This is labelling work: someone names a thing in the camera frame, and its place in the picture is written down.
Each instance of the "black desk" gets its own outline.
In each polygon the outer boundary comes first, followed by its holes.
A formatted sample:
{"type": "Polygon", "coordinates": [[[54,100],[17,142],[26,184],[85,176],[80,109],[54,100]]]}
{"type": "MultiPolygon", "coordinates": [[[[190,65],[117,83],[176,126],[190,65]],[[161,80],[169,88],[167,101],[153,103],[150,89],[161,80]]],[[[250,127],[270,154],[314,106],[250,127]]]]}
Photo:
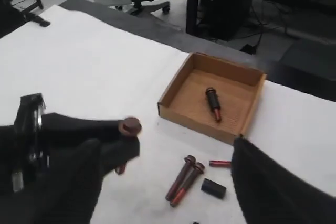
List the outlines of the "black desk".
{"type": "Polygon", "coordinates": [[[106,24],[148,38],[184,52],[203,52],[219,58],[258,68],[268,74],[268,80],[304,93],[336,101],[336,81],[323,79],[277,62],[265,61],[235,49],[193,37],[149,19],[134,17],[86,0],[67,0],[62,6],[68,10],[87,13],[106,24]]]}

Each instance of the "chair wheel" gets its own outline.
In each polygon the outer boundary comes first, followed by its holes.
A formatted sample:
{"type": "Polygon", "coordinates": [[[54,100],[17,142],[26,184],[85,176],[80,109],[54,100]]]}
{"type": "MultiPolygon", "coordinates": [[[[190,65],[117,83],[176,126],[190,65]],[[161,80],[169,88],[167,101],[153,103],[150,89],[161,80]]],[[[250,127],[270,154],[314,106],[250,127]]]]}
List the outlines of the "chair wheel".
{"type": "Polygon", "coordinates": [[[164,15],[168,14],[169,11],[170,11],[170,6],[165,6],[165,7],[162,8],[162,13],[163,13],[164,15]]]}

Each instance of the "white table surface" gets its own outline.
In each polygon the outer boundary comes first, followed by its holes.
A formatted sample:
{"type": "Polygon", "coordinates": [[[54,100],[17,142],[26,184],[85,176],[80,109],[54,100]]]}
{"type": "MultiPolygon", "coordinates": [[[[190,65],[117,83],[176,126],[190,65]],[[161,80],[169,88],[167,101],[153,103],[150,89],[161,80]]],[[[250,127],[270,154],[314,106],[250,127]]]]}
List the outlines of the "white table surface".
{"type": "MultiPolygon", "coordinates": [[[[13,123],[21,95],[42,92],[47,112],[88,119],[134,115],[143,125],[141,156],[123,176],[105,178],[91,223],[245,223],[227,169],[206,166],[176,209],[164,199],[183,157],[207,164],[233,153],[232,146],[157,115],[156,103],[187,53],[58,6],[42,16],[49,27],[28,23],[0,40],[0,124],[13,123]],[[224,200],[201,192],[204,177],[227,187],[224,200]]],[[[335,118],[336,103],[266,81],[247,137],[335,196],[335,118]]]]}

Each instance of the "cardboard box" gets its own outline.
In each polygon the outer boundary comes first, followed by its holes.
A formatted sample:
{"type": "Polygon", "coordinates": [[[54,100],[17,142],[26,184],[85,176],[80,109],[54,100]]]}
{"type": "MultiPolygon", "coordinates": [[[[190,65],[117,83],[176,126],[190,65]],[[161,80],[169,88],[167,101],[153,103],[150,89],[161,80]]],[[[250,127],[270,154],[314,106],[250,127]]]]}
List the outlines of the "cardboard box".
{"type": "Polygon", "coordinates": [[[255,113],[266,74],[204,54],[191,54],[161,96],[159,115],[174,123],[233,144],[255,113]],[[222,121],[209,109],[205,90],[217,90],[222,121]]]}

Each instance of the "black cap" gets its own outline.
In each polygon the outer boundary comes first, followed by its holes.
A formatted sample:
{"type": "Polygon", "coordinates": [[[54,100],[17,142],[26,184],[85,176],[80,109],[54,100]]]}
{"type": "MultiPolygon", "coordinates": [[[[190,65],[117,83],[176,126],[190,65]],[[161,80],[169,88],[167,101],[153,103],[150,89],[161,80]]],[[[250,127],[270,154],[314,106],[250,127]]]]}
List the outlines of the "black cap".
{"type": "Polygon", "coordinates": [[[211,181],[210,179],[205,178],[203,181],[201,190],[218,199],[223,199],[225,192],[226,192],[226,187],[220,184],[217,184],[211,181]]]}

